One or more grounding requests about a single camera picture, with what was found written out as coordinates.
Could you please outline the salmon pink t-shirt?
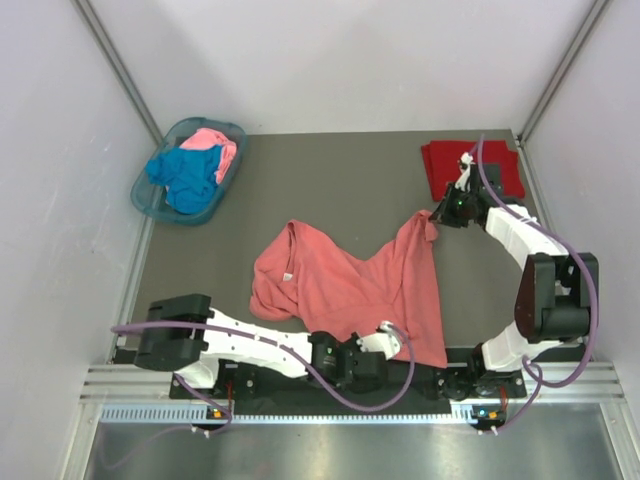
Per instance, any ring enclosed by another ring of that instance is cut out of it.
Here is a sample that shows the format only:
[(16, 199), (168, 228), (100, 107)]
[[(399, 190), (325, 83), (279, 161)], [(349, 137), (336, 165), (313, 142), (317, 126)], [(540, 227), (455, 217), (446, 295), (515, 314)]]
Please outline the salmon pink t-shirt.
[(421, 210), (395, 238), (362, 260), (315, 227), (289, 221), (254, 263), (250, 312), (272, 322), (296, 317), (339, 341), (367, 336), (384, 321), (408, 335), (400, 361), (447, 364), (433, 254), (436, 227)]

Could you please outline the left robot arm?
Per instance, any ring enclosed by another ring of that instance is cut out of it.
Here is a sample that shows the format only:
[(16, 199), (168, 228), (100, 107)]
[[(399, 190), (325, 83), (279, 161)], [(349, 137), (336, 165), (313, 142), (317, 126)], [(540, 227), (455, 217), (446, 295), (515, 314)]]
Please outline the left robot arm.
[(284, 333), (245, 323), (210, 303), (211, 298), (202, 294), (151, 303), (149, 322), (179, 321), (201, 327), (144, 329), (134, 365), (174, 372), (209, 397), (226, 387), (221, 361), (266, 368), (290, 379), (308, 377), (312, 367), (330, 385), (355, 390), (383, 381), (386, 362), (401, 350), (401, 341), (388, 322), (373, 334), (354, 333), (342, 342), (324, 331)]

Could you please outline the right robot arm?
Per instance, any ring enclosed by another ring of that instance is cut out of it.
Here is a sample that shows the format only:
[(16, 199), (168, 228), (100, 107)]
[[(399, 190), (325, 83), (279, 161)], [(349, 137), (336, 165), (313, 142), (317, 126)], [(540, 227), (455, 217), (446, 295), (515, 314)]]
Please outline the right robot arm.
[(593, 340), (599, 311), (594, 255), (576, 252), (526, 207), (472, 181), (449, 185), (430, 219), (456, 228), (479, 225), (521, 269), (513, 320), (478, 344), (465, 372), (457, 375), (465, 394), (519, 397), (516, 383), (532, 372), (540, 354), (579, 339)]

